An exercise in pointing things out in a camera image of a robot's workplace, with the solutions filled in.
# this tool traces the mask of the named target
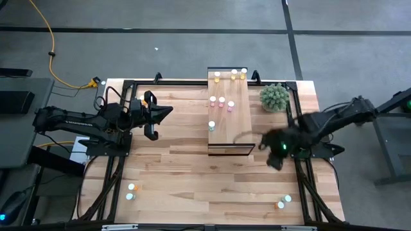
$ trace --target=wooden platform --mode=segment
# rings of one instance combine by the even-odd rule
[[[219,71],[220,81],[214,80],[214,71],[208,72],[208,98],[217,98],[215,107],[208,107],[209,121],[216,123],[215,130],[208,133],[209,155],[248,155],[254,147],[252,136],[246,135],[233,143],[237,134],[251,131],[251,114],[247,80],[237,75],[231,80],[230,71]],[[225,98],[224,107],[218,107],[218,99]],[[228,112],[228,102],[235,106]]]
[[[122,84],[120,79],[107,80],[107,86],[118,91]],[[297,86],[302,111],[318,110],[313,82],[298,81]],[[249,87],[252,129],[286,126],[285,114],[268,114],[261,108],[259,89]],[[146,90],[157,96],[159,105],[173,106],[174,111],[156,126],[158,141],[149,141],[143,129],[132,130],[132,150],[123,172],[116,223],[303,224],[293,161],[286,159],[278,172],[265,164],[268,153],[257,149],[248,157],[207,155],[206,86],[140,86],[137,96]],[[109,101],[118,100],[110,91]],[[253,142],[259,139],[252,137]],[[101,191],[106,165],[107,158],[99,157],[89,168],[81,214]],[[322,199],[344,219],[333,169],[323,160],[313,159],[313,170]],[[134,201],[125,199],[129,183],[139,186]],[[285,194],[290,194],[293,202],[284,210],[275,210],[274,202]]]

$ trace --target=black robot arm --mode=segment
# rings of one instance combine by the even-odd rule
[[[298,145],[310,148],[318,144],[329,134],[351,124],[371,122],[376,117],[376,109],[368,99],[361,96],[353,98],[349,103],[328,110],[301,115],[297,118],[299,133],[306,133]]]
[[[289,154],[297,157],[302,150],[310,150],[321,139],[351,123],[364,123],[375,119],[376,109],[361,96],[334,109],[300,115],[288,128],[270,130],[263,135],[259,147],[270,147],[267,165],[281,170],[283,159]]]
[[[33,122],[38,133],[64,130],[90,137],[80,141],[87,146],[87,154],[104,153],[107,156],[128,155],[132,134],[130,130],[144,126],[144,135],[150,140],[158,139],[154,125],[160,122],[173,110],[173,107],[157,105],[157,98],[146,91],[143,106],[140,99],[131,99],[128,108],[118,103],[106,103],[96,115],[70,112],[57,107],[46,107],[37,110]]]

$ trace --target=gray carpet floor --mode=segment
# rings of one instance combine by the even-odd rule
[[[36,0],[51,26],[285,30],[281,0]],[[288,0],[295,30],[411,30],[409,0]],[[0,26],[40,26],[28,1],[9,1]],[[54,70],[73,85],[91,78],[204,78],[209,66],[247,66],[263,79],[294,80],[287,35],[56,33]],[[411,86],[411,37],[295,36],[304,80],[320,107],[362,95],[374,105]],[[51,78],[49,33],[0,31],[0,67],[27,68]],[[55,89],[61,94],[71,90]],[[49,105],[94,113],[95,90],[76,98],[52,95]],[[58,141],[75,134],[53,132]],[[38,137],[37,144],[48,142]],[[389,172],[371,124],[335,133],[346,151],[335,158],[345,218],[356,225],[411,228],[411,182],[374,186]],[[68,220],[73,197],[48,198],[44,221]]]

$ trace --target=small white object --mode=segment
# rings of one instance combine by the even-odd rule
[[[129,184],[129,185],[128,185],[128,189],[130,189],[130,190],[134,190],[135,187],[136,187],[136,186],[135,186],[134,184]]]
[[[208,122],[208,130],[210,132],[214,131],[215,128],[216,128],[216,123],[214,121]]]
[[[278,207],[278,209],[283,209],[283,208],[284,208],[284,203],[281,202],[281,201],[279,201],[279,202],[277,203],[277,207]]]
[[[285,195],[283,198],[281,198],[282,202],[291,202],[291,196],[290,195]]]
[[[136,196],[132,193],[127,193],[127,195],[126,195],[127,200],[134,200],[135,198],[136,198]]]

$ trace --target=potted plant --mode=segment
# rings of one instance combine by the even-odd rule
[[[280,83],[265,86],[259,93],[259,99],[267,112],[283,112],[287,108],[290,95]]]

